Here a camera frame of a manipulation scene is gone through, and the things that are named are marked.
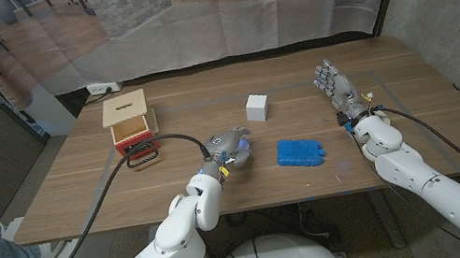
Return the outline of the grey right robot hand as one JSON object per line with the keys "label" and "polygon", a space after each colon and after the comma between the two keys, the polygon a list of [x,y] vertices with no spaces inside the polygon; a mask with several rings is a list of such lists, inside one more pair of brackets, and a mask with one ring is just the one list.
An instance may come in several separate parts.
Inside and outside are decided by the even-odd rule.
{"label": "grey right robot hand", "polygon": [[363,104],[361,94],[330,61],[324,59],[315,70],[314,84],[332,101],[338,112],[338,125],[354,127],[369,116],[369,108]]}

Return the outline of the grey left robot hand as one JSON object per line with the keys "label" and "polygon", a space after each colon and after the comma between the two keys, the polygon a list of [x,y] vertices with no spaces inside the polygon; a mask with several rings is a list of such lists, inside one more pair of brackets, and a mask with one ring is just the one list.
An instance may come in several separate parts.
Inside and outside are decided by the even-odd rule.
{"label": "grey left robot hand", "polygon": [[208,175],[215,179],[220,176],[227,176],[224,173],[227,165],[242,167],[252,156],[250,142],[246,139],[250,130],[245,126],[233,127],[217,135],[211,136],[206,143],[208,158],[204,159],[203,164],[198,169],[198,175]]}

